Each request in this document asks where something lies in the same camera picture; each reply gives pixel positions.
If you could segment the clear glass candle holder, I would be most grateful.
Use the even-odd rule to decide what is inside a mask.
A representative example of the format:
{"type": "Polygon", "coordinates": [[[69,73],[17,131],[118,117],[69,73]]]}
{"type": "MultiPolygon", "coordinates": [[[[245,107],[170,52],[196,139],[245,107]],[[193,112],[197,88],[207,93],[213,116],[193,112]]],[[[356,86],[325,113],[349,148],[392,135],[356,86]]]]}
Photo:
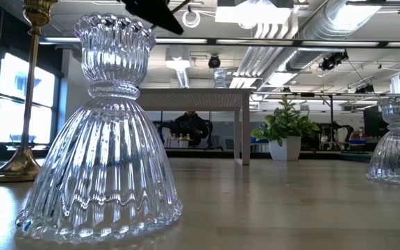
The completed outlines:
{"type": "Polygon", "coordinates": [[[378,101],[388,132],[379,140],[366,177],[400,185],[400,96],[378,101]]]}
{"type": "Polygon", "coordinates": [[[159,133],[137,103],[154,32],[125,16],[92,13],[77,21],[75,34],[90,100],[53,141],[18,230],[80,244],[173,224],[183,204],[159,133]]]}
{"type": "Polygon", "coordinates": [[[229,70],[227,68],[216,68],[214,69],[214,88],[227,88],[226,77],[228,75],[229,70]]]}

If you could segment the gold brass candlestick holder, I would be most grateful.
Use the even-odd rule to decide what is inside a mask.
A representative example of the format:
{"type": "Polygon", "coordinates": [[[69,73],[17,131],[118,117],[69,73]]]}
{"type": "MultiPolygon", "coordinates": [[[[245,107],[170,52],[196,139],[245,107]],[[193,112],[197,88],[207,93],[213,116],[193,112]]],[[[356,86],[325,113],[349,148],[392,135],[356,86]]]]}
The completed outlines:
{"type": "Polygon", "coordinates": [[[30,23],[31,36],[28,56],[28,74],[26,98],[24,103],[23,130],[21,145],[18,146],[12,158],[0,167],[0,182],[33,181],[39,173],[40,166],[34,159],[31,147],[28,145],[31,108],[33,105],[33,89],[35,68],[38,60],[38,45],[41,28],[51,21],[51,9],[58,0],[24,0],[24,18],[30,23]]]}

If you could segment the white perforated metal shelf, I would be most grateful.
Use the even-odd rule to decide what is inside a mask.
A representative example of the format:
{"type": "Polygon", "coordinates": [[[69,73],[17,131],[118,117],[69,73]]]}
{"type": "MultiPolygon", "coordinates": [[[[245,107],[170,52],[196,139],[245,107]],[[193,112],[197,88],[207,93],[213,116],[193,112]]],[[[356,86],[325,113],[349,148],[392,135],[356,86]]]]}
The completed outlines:
{"type": "Polygon", "coordinates": [[[234,160],[250,165],[250,89],[167,88],[140,90],[137,99],[146,111],[208,111],[234,113],[234,160]]]}

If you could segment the person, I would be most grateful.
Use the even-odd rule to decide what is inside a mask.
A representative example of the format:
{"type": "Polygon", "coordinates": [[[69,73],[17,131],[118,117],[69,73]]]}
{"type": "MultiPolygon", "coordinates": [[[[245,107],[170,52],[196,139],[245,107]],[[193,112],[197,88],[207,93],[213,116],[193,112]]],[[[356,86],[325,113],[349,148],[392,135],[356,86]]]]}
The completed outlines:
{"type": "Polygon", "coordinates": [[[207,123],[195,111],[186,111],[177,117],[171,127],[171,132],[177,135],[189,135],[189,148],[196,148],[202,139],[209,136],[207,123]]]}

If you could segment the black ceiling track light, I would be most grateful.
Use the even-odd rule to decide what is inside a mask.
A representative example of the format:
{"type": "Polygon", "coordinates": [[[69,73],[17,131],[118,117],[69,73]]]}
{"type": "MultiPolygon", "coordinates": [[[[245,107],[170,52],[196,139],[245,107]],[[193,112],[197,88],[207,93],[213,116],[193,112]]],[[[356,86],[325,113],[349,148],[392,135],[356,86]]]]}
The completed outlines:
{"type": "Polygon", "coordinates": [[[334,49],[327,56],[323,57],[323,61],[319,64],[319,68],[322,71],[331,71],[348,59],[349,55],[346,49],[334,49]]]}

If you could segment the green potted plant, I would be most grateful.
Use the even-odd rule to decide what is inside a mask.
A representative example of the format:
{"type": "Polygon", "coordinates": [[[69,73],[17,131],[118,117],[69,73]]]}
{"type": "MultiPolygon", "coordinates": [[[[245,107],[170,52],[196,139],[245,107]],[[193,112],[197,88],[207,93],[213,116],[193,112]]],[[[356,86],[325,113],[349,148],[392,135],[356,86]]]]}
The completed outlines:
{"type": "Polygon", "coordinates": [[[301,151],[301,139],[314,136],[319,127],[312,122],[309,115],[302,115],[296,110],[293,100],[285,95],[272,115],[265,116],[265,122],[251,132],[256,140],[267,140],[269,152],[273,160],[298,160],[301,151]]]}

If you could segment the dark background monitor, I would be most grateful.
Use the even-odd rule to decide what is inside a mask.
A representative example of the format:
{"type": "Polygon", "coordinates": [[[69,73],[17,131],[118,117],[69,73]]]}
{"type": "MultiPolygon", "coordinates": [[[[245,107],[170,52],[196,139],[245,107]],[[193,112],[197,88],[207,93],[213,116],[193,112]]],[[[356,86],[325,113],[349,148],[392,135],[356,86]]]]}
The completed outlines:
{"type": "Polygon", "coordinates": [[[382,112],[378,107],[363,110],[365,134],[370,137],[381,138],[388,132],[388,124],[383,120],[382,112]]]}

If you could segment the silver ventilation duct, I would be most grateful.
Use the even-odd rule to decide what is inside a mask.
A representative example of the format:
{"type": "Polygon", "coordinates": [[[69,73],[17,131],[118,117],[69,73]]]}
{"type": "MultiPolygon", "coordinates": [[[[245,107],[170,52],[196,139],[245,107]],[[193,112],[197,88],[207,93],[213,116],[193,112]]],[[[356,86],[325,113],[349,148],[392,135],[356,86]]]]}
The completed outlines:
{"type": "MultiPolygon", "coordinates": [[[[294,8],[287,21],[279,25],[265,24],[271,28],[264,38],[300,38],[303,40],[345,40],[381,9],[372,0],[325,0],[299,27],[298,9],[294,8]]],[[[264,85],[281,86],[323,56],[322,51],[292,47],[249,47],[236,76],[261,78],[264,85]]]]}

